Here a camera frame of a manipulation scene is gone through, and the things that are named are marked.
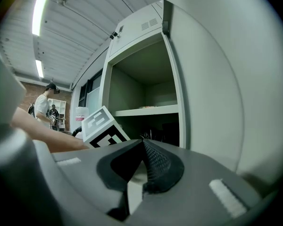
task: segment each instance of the ceiling light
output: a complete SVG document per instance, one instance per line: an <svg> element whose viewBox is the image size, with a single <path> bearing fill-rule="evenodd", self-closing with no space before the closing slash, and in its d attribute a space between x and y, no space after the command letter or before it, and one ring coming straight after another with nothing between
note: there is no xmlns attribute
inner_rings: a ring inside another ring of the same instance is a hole
<svg viewBox="0 0 283 226"><path fill-rule="evenodd" d="M46 0L37 0L33 9L33 34L40 35L41 19Z"/></svg>
<svg viewBox="0 0 283 226"><path fill-rule="evenodd" d="M37 59L36 59L36 66L37 66L37 70L38 70L39 77L44 78L44 77L43 77L43 71L42 71L42 63L41 63L41 60L37 60Z"/></svg>

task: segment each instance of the shelf unit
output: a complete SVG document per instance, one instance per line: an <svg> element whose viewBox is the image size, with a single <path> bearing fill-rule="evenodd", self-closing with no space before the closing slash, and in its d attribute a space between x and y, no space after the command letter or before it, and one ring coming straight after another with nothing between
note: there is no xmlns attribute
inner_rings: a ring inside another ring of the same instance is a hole
<svg viewBox="0 0 283 226"><path fill-rule="evenodd" d="M65 112L66 112L66 101L64 100L55 100L55 99L48 99L49 106L48 109L51 109L52 105L56 106L56 110L59 113L59 118L62 120L59 120L58 127L60 131L65 130Z"/></svg>
<svg viewBox="0 0 283 226"><path fill-rule="evenodd" d="M178 113L177 105L165 105L159 107L115 111L112 113L112 115L116 117L116 116L157 115L157 114L172 114L172 113Z"/></svg>
<svg viewBox="0 0 283 226"><path fill-rule="evenodd" d="M130 139L141 138L146 130L173 135L179 145L179 113L171 62L161 34L134 52L120 54L108 62L105 105Z"/></svg>

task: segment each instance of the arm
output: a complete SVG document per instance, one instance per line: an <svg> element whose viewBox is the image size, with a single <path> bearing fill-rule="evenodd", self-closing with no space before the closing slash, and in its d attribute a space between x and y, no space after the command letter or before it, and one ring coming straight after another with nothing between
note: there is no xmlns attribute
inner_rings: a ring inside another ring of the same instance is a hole
<svg viewBox="0 0 283 226"><path fill-rule="evenodd" d="M47 123L52 123L51 119L49 119L48 117L46 117L45 115L43 115L41 112L37 112L37 114L35 115L36 117L38 117L41 121L47 122Z"/></svg>
<svg viewBox="0 0 283 226"><path fill-rule="evenodd" d="M89 149L84 145L83 140L43 126L20 108L17 108L13 116L11 126L21 128L33 140L45 142L51 153Z"/></svg>

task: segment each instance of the brick wall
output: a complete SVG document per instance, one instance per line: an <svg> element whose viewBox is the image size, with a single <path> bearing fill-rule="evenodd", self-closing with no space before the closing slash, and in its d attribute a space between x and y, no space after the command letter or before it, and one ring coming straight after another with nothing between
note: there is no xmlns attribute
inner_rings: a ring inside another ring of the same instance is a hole
<svg viewBox="0 0 283 226"><path fill-rule="evenodd" d="M30 104L32 102L35 102L38 96L43 93L43 91L45 90L45 87L41 85L26 83L26 82L21 82L21 83L26 88L26 95L19 107L27 111ZM66 101L65 130L69 130L71 93L60 90L59 94L54 95L54 99Z"/></svg>

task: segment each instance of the black object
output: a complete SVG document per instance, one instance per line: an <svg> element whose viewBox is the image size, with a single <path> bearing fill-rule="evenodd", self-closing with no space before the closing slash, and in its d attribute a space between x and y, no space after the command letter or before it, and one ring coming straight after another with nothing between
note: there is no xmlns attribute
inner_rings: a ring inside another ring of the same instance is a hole
<svg viewBox="0 0 283 226"><path fill-rule="evenodd" d="M107 130L105 130L104 132L102 132L101 134L99 134L96 138L94 138L90 144L93 147L100 147L100 145L98 145L98 142L101 141L104 137L106 137L107 135L109 135L111 138L108 139L106 141L106 145L113 145L116 144L117 142L113 139L113 136L116 136L119 140L121 140L122 142L126 141L126 138L119 132L119 130L115 127L115 125L112 125L111 127L109 127Z"/></svg>
<svg viewBox="0 0 283 226"><path fill-rule="evenodd" d="M52 125L52 126L51 126L51 128L52 128L53 130L59 131L58 126L57 126L57 125Z"/></svg>
<svg viewBox="0 0 283 226"><path fill-rule="evenodd" d="M61 132L64 133L64 134L72 136L72 133L70 131L64 130L64 131L61 131Z"/></svg>
<svg viewBox="0 0 283 226"><path fill-rule="evenodd" d="M109 36L109 38L114 39L114 37L116 37L118 35L117 32L113 32L112 35Z"/></svg>
<svg viewBox="0 0 283 226"><path fill-rule="evenodd" d="M46 88L53 89L54 94L59 94L60 90L57 88L57 86L54 83L50 83L46 86Z"/></svg>
<svg viewBox="0 0 283 226"><path fill-rule="evenodd" d="M153 127L146 127L143 133L140 134L140 136L144 139L165 142L164 132Z"/></svg>
<svg viewBox="0 0 283 226"><path fill-rule="evenodd" d="M75 137L77 133L82 131L82 127L78 127L77 129L74 130L74 132L72 133L72 136Z"/></svg>
<svg viewBox="0 0 283 226"><path fill-rule="evenodd" d="M163 21L162 22L162 32L165 35L169 34L169 22L168 21Z"/></svg>
<svg viewBox="0 0 283 226"><path fill-rule="evenodd" d="M30 106L28 107L27 112L28 112L30 115L32 115L33 117L35 117L35 116L34 116L34 103L31 103L31 104L30 104Z"/></svg>
<svg viewBox="0 0 283 226"><path fill-rule="evenodd" d="M141 161L144 161L148 175L148 182L142 187L143 195L166 192L183 175L184 165L180 158L148 140L137 140L101 158L97 165L99 177L107 188L123 193L120 206L108 213L118 220L123 221L129 216L127 183Z"/></svg>
<svg viewBox="0 0 283 226"><path fill-rule="evenodd" d="M179 146L179 123L165 123L162 124L162 129L164 131L165 143L171 145Z"/></svg>

